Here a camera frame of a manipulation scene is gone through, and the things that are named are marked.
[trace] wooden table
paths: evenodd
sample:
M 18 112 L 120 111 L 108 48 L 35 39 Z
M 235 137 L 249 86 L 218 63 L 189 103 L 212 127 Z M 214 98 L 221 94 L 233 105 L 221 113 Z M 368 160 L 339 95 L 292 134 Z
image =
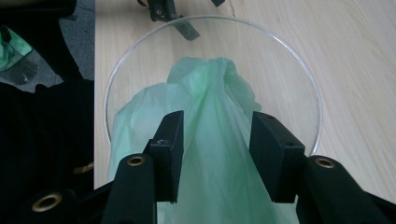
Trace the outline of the wooden table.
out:
M 258 23 L 289 42 L 317 80 L 323 127 L 318 155 L 340 161 L 360 186 L 396 203 L 395 0 L 176 0 L 177 13 Z M 108 79 L 125 50 L 163 23 L 135 0 L 96 0 L 95 186 L 106 183 Z

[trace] black fabric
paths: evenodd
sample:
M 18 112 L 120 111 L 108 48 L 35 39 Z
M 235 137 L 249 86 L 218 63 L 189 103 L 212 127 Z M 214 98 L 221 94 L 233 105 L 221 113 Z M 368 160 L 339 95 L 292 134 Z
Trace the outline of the black fabric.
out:
M 74 80 L 35 93 L 0 83 L 0 223 L 44 189 L 93 188 L 93 81 Z

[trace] clear glass bowl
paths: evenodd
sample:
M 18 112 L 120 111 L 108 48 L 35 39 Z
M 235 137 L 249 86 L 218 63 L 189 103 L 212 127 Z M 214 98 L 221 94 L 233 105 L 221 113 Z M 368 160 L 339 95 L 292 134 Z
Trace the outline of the clear glass bowl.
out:
M 189 23 L 199 37 L 187 40 L 177 29 Z M 262 112 L 279 119 L 313 154 L 321 129 L 318 86 L 298 53 L 280 37 L 249 21 L 198 16 L 171 21 L 128 49 L 106 88 L 105 123 L 111 141 L 115 114 L 144 88 L 166 82 L 183 57 L 234 61 L 251 86 Z

